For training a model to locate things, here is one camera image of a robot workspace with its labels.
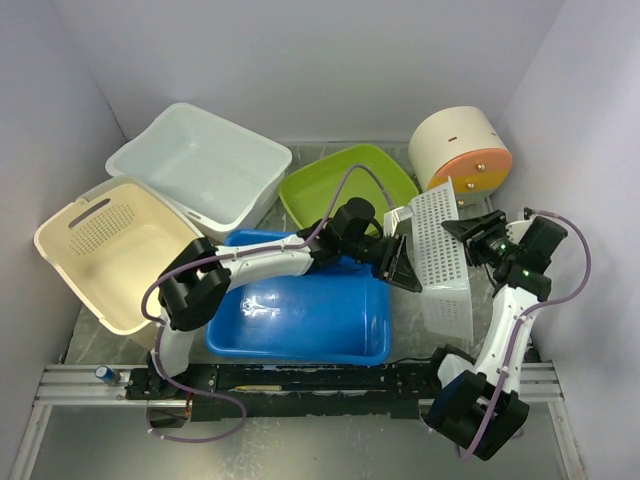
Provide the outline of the white perforated plastic basket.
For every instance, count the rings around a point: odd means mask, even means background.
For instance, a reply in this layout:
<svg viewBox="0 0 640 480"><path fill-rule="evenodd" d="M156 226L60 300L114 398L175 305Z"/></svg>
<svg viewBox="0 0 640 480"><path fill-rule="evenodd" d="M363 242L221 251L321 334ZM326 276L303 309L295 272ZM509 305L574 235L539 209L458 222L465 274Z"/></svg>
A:
<svg viewBox="0 0 640 480"><path fill-rule="evenodd" d="M410 202L414 269L426 328L462 341L473 340L472 296L463 245L443 227L459 219L450 180Z"/></svg>

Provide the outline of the blue plastic tub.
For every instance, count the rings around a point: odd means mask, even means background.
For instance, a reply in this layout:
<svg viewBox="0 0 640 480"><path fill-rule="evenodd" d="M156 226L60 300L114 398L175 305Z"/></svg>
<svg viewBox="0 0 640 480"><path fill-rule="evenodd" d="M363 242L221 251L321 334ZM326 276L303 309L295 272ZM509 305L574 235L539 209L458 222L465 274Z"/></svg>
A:
<svg viewBox="0 0 640 480"><path fill-rule="evenodd" d="M232 233L225 247L291 234ZM226 357L375 366L391 350L391 287L369 266L343 257L306 276L255 281L225 295L205 333L207 348Z"/></svg>

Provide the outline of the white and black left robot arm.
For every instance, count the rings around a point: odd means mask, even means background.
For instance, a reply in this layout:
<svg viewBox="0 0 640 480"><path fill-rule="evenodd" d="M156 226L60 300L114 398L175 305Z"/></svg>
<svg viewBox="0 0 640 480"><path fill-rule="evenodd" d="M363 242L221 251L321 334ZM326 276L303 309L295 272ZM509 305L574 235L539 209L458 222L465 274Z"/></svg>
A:
<svg viewBox="0 0 640 480"><path fill-rule="evenodd" d="M255 281L281 276L306 276L348 257L369 266L373 278L419 293L421 282L407 252L407 238L379 232L375 209L360 197L349 199L334 215L279 240L254 245L217 247L197 238L143 294L141 312L156 294L161 307L150 352L150 386L162 398L173 399L192 389L187 385L190 349L195 333L212 320L225 295Z"/></svg>

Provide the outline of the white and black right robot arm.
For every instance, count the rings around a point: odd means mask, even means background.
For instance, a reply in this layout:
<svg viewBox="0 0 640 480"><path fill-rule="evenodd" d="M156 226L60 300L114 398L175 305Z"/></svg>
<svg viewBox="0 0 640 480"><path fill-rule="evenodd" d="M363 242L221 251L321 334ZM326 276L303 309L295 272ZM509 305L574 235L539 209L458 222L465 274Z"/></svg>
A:
<svg viewBox="0 0 640 480"><path fill-rule="evenodd" d="M493 271L492 317L476 359L451 346L433 354L424 374L434 397L424 421L467 455L491 459L524 425L530 407L520 398L522 363L534 306L548 300L545 272L567 230L544 217L529 220L520 239L496 211L468 220L447 220L471 266Z"/></svg>

